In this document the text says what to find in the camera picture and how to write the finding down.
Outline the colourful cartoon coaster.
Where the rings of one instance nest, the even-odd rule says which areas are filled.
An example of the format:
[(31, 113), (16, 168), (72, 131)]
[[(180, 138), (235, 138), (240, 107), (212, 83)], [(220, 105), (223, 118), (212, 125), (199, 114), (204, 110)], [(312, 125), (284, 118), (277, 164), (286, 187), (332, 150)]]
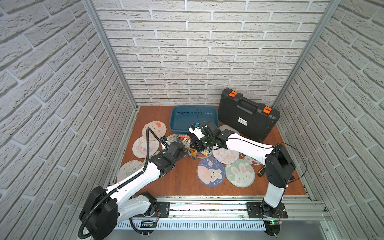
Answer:
[(185, 148), (189, 149), (191, 146), (191, 137), (186, 134), (180, 134), (177, 136), (177, 141), (181, 143)]

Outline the blue pink bunny coaster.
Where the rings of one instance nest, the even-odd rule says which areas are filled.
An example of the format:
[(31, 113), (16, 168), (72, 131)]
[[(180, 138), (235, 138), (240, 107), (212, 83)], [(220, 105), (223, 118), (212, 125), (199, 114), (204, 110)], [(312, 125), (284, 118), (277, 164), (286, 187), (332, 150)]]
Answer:
[(226, 178), (225, 166), (215, 158), (206, 158), (199, 162), (197, 167), (199, 181), (207, 187), (217, 187)]

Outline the blue bear coaster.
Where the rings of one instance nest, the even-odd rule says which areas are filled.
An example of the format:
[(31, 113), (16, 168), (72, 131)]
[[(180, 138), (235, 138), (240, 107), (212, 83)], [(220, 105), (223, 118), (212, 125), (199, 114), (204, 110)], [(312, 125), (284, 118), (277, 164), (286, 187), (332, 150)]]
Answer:
[(198, 151), (196, 149), (193, 149), (192, 147), (189, 147), (189, 156), (193, 159), (205, 159), (209, 158), (213, 155), (212, 151), (209, 149), (204, 149), (202, 151)]

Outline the pale white coaster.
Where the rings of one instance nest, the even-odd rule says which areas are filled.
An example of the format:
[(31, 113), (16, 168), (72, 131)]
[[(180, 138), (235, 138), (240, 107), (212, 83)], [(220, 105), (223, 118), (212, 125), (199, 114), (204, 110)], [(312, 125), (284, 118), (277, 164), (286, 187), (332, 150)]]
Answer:
[(238, 135), (240, 134), (239, 131), (235, 130), (234, 128), (232, 128), (232, 127), (230, 127), (228, 125), (222, 125), (222, 126), (219, 126), (219, 128), (220, 128), (221, 131), (229, 130), (229, 131), (234, 132), (235, 134), (238, 134)]

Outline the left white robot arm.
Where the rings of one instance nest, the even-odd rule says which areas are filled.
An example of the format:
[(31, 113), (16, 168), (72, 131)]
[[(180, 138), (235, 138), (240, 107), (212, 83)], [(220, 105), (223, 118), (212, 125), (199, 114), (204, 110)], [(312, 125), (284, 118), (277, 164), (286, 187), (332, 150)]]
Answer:
[(152, 215), (157, 199), (145, 192), (134, 197), (146, 185), (169, 173), (175, 163), (187, 155), (183, 144), (173, 142), (145, 162), (143, 168), (112, 186), (95, 187), (87, 197), (79, 215), (79, 239), (103, 240), (115, 227), (137, 215)]

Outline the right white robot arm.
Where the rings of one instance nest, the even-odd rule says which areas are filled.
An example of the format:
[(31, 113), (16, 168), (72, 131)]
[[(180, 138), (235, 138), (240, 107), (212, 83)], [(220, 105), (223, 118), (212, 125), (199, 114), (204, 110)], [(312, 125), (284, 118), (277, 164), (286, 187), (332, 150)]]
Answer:
[(243, 153), (263, 164), (269, 184), (262, 207), (267, 210), (274, 210), (278, 207), (296, 169), (284, 145), (264, 145), (242, 137), (231, 130), (221, 131), (211, 122), (206, 125), (198, 123), (191, 125), (189, 132), (197, 137), (191, 145), (193, 149), (201, 151), (206, 148), (212, 150), (224, 148)]

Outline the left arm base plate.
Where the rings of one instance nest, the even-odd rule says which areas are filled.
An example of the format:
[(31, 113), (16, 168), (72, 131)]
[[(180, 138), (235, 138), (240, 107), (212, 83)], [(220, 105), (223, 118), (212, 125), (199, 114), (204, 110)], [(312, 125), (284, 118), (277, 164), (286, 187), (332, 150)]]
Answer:
[(170, 212), (170, 202), (151, 203), (149, 209), (143, 214), (147, 218), (167, 218)]

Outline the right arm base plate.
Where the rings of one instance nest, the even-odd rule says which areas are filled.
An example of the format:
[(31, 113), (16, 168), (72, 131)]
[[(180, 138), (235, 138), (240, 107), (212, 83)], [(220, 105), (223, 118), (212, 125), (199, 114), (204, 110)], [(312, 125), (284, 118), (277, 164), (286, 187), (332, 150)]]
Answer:
[(250, 219), (256, 218), (277, 218), (286, 219), (288, 218), (287, 210), (285, 205), (280, 202), (275, 208), (269, 206), (264, 201), (262, 202), (248, 202), (246, 203), (248, 216)]

